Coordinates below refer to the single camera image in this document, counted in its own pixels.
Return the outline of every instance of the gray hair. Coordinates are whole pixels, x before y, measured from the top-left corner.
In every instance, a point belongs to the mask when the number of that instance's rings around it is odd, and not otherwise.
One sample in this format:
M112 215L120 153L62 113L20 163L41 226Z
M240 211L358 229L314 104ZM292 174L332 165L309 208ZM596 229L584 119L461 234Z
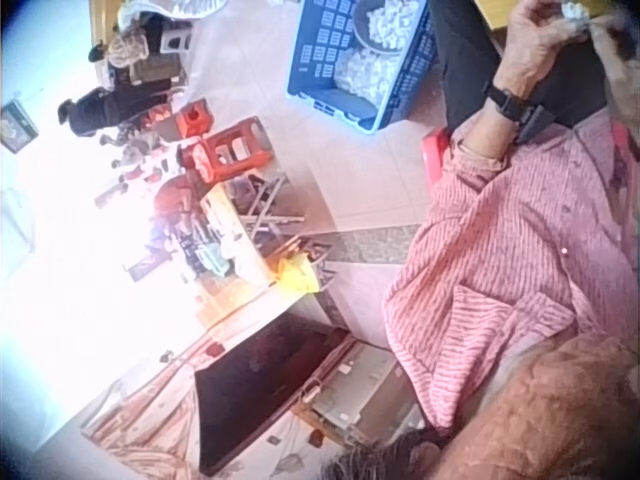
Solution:
M425 442L443 446L432 430L411 430L388 446L355 447L325 465L318 480L424 480L424 466L411 454Z

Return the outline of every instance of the pink striped shirt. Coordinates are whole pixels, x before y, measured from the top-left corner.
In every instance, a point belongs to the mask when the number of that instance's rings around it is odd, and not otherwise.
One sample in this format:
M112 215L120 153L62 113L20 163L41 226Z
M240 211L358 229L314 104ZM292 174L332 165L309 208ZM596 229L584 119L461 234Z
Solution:
M519 342L637 332L637 278L607 200L610 132L604 111L553 125L493 178L445 162L384 302L391 348L440 432Z

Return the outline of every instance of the black cloth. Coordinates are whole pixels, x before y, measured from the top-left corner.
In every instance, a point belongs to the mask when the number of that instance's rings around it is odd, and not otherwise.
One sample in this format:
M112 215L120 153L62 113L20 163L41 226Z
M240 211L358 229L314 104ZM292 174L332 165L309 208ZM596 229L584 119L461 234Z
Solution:
M105 127L107 120L104 98L107 95L109 95L108 90L102 87L95 88L71 106L69 126L73 133L79 137L91 136Z
M147 38L147 47L149 54L156 55L160 53L160 41L162 39L162 29L168 22L166 17L157 13L150 13L145 18L140 18L141 27Z
M110 92L96 88L79 99L69 110L71 131L78 136L91 136L97 130L116 127L123 122L166 104L171 79L141 85L122 85Z
M453 132L484 105L482 90L493 79L500 56L473 0L429 0L429 9L443 67L447 128ZM530 100L571 128L606 105L604 84L593 44L572 44L560 52Z

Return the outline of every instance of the black watch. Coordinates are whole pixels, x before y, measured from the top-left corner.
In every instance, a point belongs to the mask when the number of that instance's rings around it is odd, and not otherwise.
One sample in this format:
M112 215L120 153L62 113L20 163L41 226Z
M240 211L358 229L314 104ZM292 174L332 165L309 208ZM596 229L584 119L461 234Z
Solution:
M500 90L492 82L487 82L483 93L496 104L498 112L512 122L522 126L531 118L534 108L509 90Z

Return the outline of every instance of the blue plastic crate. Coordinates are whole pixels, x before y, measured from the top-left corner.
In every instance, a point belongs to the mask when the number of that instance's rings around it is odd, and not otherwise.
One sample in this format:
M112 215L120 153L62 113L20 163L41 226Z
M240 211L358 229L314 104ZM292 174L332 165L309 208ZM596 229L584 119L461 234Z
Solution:
M360 47L353 32L357 0L304 0L287 94L338 118L364 133L374 133L407 118L421 81L436 60L428 0L421 0L411 42L400 54L393 87L382 106L340 90L333 81L335 64L345 50Z

